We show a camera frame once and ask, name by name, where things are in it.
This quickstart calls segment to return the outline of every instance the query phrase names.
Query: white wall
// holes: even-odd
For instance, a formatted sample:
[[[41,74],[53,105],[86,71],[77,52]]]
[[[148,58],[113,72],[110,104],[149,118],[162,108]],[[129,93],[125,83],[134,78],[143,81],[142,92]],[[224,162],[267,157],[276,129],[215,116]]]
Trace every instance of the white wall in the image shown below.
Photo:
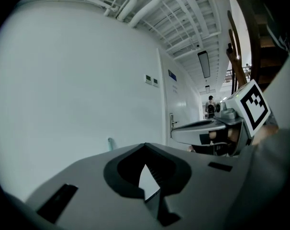
[[[279,128],[290,128],[290,55],[263,94]]]
[[[0,33],[0,183],[21,200],[108,137],[162,143],[159,43],[93,9],[24,5]]]
[[[203,119],[201,95],[193,83],[190,75],[181,67],[185,78],[185,104],[190,122],[197,122]]]

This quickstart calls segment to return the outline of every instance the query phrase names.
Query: black slot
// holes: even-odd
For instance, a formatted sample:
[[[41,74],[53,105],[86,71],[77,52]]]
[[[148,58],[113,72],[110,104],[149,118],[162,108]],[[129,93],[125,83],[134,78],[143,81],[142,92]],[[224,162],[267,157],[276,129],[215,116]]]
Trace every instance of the black slot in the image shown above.
[[[249,146],[252,142],[252,139],[248,139],[247,142],[246,142],[246,146]]]
[[[230,172],[232,169],[232,166],[221,164],[221,163],[215,163],[215,162],[210,162],[208,166],[213,167],[215,169],[223,170],[223,171],[228,171]]]
[[[64,184],[36,213],[55,223],[77,190],[76,186]]]

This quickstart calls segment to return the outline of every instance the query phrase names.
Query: ceiling beam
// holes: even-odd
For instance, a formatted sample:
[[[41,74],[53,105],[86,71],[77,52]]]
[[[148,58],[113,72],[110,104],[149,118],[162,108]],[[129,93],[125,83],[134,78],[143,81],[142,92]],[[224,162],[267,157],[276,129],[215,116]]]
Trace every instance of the ceiling beam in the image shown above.
[[[156,33],[158,33],[161,37],[164,38],[165,41],[167,41],[167,43],[172,47],[173,45],[150,23],[148,23],[146,20],[143,20],[147,25],[149,25],[151,28],[153,28],[155,30]]]
[[[193,76],[203,76],[202,70],[198,70],[198,71],[188,71],[188,73],[191,74],[191,75],[193,75]],[[210,71],[210,77],[215,76],[216,74],[218,74],[218,69]]]
[[[188,0],[188,4],[190,5],[191,9],[193,10],[193,13],[195,14],[195,16],[196,16],[196,18],[201,26],[202,35],[204,37],[209,36],[209,31],[208,31],[206,21],[202,15],[202,12],[201,12],[197,2],[195,0]]]
[[[190,35],[188,34],[185,27],[182,25],[181,21],[178,19],[178,17],[173,13],[173,11],[167,6],[167,4],[165,2],[162,1],[162,3],[171,12],[171,14],[176,18],[176,20],[179,22],[179,24],[181,25],[181,27],[183,28],[183,30],[187,34],[187,36],[190,37]]]
[[[219,59],[219,54],[218,53],[216,54],[214,51],[212,51],[212,53],[208,53],[208,57],[209,57],[209,60],[211,58],[214,58],[214,59],[218,60]],[[199,63],[199,60],[197,58],[196,59],[195,58],[192,58],[192,59],[189,59],[189,60],[186,60],[186,61],[182,62],[181,64],[183,66],[190,66],[190,65],[195,64],[196,60]]]
[[[210,7],[212,9],[213,12],[213,16],[215,18],[216,21],[216,28],[218,32],[222,31],[222,24],[221,24],[221,18],[220,18],[220,14],[218,12],[217,6],[216,6],[216,2],[215,0],[208,0]]]
[[[189,19],[189,21],[190,21],[190,23],[191,23],[191,25],[192,25],[192,27],[193,27],[193,29],[195,31],[195,34],[196,34],[198,43],[200,45],[200,48],[203,48],[201,35],[199,34],[199,31],[197,29],[197,26],[196,26],[194,20],[192,19],[192,16],[191,16],[188,8],[184,5],[184,3],[183,3],[182,0],[176,0],[176,1],[179,3],[180,7],[182,8],[182,11],[185,12],[185,14],[187,15],[187,17],[188,17],[188,19]]]
[[[203,49],[197,49],[197,50],[194,50],[194,49],[193,49],[193,50],[191,50],[191,51],[189,51],[189,52],[186,52],[186,53],[184,53],[184,54],[181,54],[181,55],[175,57],[174,60],[180,60],[180,59],[182,59],[182,58],[184,58],[184,57],[186,57],[186,56],[192,55],[192,54],[194,54],[194,53],[196,53],[196,52],[200,52],[200,51],[202,51],[202,50],[206,50],[206,51],[208,52],[208,51],[210,51],[210,50],[212,50],[212,49],[217,49],[217,48],[219,48],[219,45],[218,45],[218,44],[214,44],[214,45],[212,45],[212,46],[210,46],[210,47],[203,48]]]
[[[181,21],[184,20],[185,18],[187,18],[185,14],[184,14],[184,16],[178,16],[178,19],[180,19]],[[215,19],[214,19],[213,16],[211,18],[206,19],[205,21],[206,21],[207,26],[215,25]],[[177,23],[177,22],[174,22],[174,25],[176,27],[179,27],[179,23]],[[171,33],[173,31],[173,28],[171,26],[169,26],[169,25],[164,24],[161,27],[163,27],[163,29],[161,29],[161,32],[164,33],[164,34]],[[201,37],[203,39],[210,36],[210,35],[209,36],[204,36],[204,35],[202,35],[202,32],[200,32],[200,34],[201,34]]]
[[[183,40],[181,33],[179,33],[179,31],[177,30],[176,26],[174,25],[174,23],[172,22],[172,20],[169,18],[169,16],[167,15],[167,13],[165,13],[165,11],[162,9],[162,7],[160,7],[160,10],[163,12],[163,14],[167,17],[167,19],[169,20],[170,24],[174,27],[174,29],[176,30],[178,36]]]
[[[190,38],[190,37],[188,37],[188,38],[186,38],[186,39],[184,39],[184,40],[182,40],[182,41],[180,41],[179,43],[177,43],[177,44],[175,44],[175,45],[173,45],[172,47],[170,47],[170,48],[168,48],[167,50],[166,50],[166,52],[173,52],[173,50],[175,50],[175,52],[177,52],[178,50],[180,50],[180,47],[182,47],[182,45],[185,45],[187,42],[189,42],[189,41],[191,41],[192,39]]]
[[[215,67],[219,64],[219,58],[218,59],[210,59],[209,58],[209,64],[210,68]],[[201,63],[199,60],[195,60],[194,64],[189,64],[189,65],[183,65],[186,69],[193,68],[195,66],[201,66]]]
[[[209,93],[210,93],[210,94],[211,94],[211,93],[216,93],[216,91],[215,91],[215,90],[210,90]],[[204,92],[199,92],[200,95],[209,94],[209,93],[207,93],[206,91],[204,91]]]
[[[219,65],[218,65],[218,64],[214,65],[213,67],[210,66],[210,71],[212,72],[213,70],[218,69],[218,68],[219,68]],[[196,71],[196,70],[199,70],[199,71],[202,72],[202,68],[201,68],[201,65],[200,65],[200,64],[199,64],[198,66],[189,67],[189,68],[184,67],[184,69],[185,69],[186,71],[188,71],[188,72],[194,72],[194,71]]]

